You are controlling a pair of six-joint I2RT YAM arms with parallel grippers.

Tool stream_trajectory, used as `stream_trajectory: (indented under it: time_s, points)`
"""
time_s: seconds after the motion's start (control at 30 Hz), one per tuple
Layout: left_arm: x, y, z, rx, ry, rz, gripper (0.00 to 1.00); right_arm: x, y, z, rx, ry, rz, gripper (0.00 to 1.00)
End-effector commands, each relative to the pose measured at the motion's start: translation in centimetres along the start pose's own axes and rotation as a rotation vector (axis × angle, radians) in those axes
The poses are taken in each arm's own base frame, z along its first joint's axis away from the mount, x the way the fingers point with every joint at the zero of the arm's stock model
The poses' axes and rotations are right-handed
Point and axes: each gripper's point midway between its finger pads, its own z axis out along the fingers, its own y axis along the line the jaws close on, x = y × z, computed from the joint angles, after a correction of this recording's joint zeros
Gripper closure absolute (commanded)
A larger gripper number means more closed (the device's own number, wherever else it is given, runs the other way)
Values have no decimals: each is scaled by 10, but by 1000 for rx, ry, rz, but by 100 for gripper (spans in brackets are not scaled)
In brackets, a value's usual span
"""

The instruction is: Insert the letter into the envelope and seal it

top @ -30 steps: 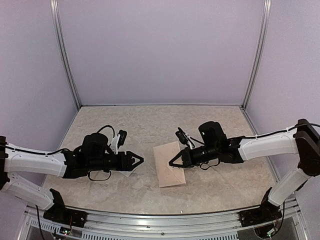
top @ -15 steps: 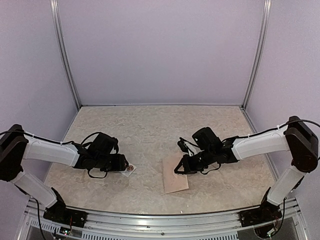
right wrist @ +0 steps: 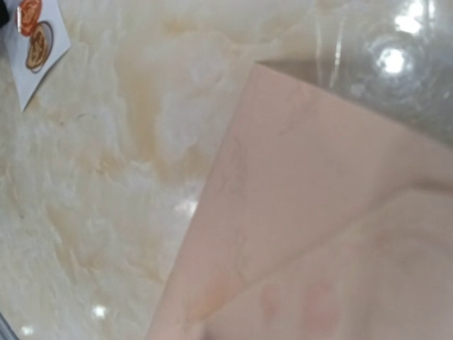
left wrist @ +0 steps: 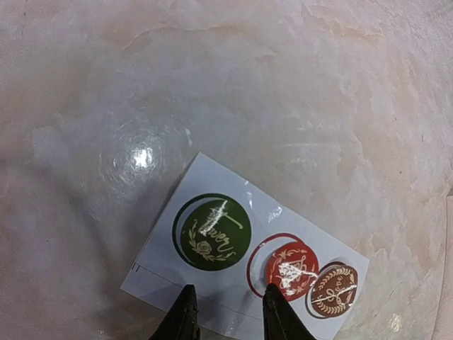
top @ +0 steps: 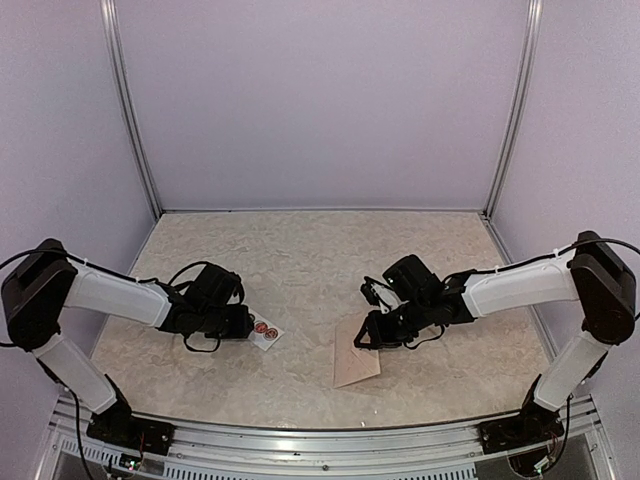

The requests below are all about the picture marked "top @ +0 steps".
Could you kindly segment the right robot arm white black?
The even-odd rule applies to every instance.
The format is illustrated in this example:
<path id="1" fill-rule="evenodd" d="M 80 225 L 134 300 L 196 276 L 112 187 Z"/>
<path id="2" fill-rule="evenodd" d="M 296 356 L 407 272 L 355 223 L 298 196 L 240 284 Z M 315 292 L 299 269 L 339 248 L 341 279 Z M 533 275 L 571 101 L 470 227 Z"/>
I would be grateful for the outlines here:
<path id="1" fill-rule="evenodd" d="M 529 407 L 511 423 L 512 436 L 531 444 L 549 429 L 549 412 L 558 411 L 597 371 L 611 348 L 634 333 L 639 319 L 636 276 L 615 253 L 618 243 L 587 230 L 572 244 L 550 253 L 445 278 L 417 255 L 407 255 L 390 266 L 381 281 L 365 278 L 361 292 L 373 309 L 353 344 L 366 350 L 414 350 L 420 332 L 428 327 L 446 330 L 501 311 L 579 302 L 580 332 L 535 380 L 525 402 Z"/>

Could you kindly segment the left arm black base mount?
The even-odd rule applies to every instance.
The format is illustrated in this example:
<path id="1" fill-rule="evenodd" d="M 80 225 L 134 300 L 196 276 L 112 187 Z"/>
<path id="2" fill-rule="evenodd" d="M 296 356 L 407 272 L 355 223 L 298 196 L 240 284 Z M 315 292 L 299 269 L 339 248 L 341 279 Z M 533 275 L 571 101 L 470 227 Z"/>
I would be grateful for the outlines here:
<path id="1" fill-rule="evenodd" d="M 135 416 L 121 390 L 106 376 L 115 391 L 115 403 L 105 412 L 91 415 L 87 436 L 108 444 L 129 448 L 140 454 L 167 456 L 175 426 L 171 423 Z"/>

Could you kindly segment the cream envelope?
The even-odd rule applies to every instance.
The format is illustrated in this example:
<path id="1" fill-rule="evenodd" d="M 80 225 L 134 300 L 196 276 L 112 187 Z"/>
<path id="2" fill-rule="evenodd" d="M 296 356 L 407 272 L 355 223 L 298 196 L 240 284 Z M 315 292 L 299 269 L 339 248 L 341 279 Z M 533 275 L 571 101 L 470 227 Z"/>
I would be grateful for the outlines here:
<path id="1" fill-rule="evenodd" d="M 377 351 L 358 349 L 354 339 L 362 320 L 357 315 L 345 317 L 335 327 L 333 387 L 341 388 L 381 374 Z"/>

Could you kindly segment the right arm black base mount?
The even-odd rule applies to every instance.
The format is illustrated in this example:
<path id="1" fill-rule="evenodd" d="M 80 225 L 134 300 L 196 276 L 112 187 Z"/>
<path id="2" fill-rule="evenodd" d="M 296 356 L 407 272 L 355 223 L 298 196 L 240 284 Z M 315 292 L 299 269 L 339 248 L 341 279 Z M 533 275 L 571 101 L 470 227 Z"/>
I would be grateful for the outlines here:
<path id="1" fill-rule="evenodd" d="M 526 394 L 517 414 L 478 425 L 484 454 L 522 448 L 565 434 L 558 410 L 547 410 L 536 404 L 533 391 L 531 388 Z"/>

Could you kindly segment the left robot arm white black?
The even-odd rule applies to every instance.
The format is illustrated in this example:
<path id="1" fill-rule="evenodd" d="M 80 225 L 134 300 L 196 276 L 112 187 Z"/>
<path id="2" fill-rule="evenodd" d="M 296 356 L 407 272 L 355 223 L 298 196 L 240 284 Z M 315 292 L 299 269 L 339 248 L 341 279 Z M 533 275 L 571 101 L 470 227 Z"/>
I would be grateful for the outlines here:
<path id="1" fill-rule="evenodd" d="M 216 342 L 244 340 L 254 316 L 244 303 L 239 275 L 209 261 L 197 261 L 192 280 L 139 279 L 69 253 L 56 239 L 7 259 L 13 265 L 1 283 L 7 332 L 14 347 L 32 354 L 44 369 L 96 416 L 102 430 L 121 445 L 140 434 L 119 389 L 101 373 L 60 326 L 66 309 L 127 319 L 189 339 L 201 334 Z"/>

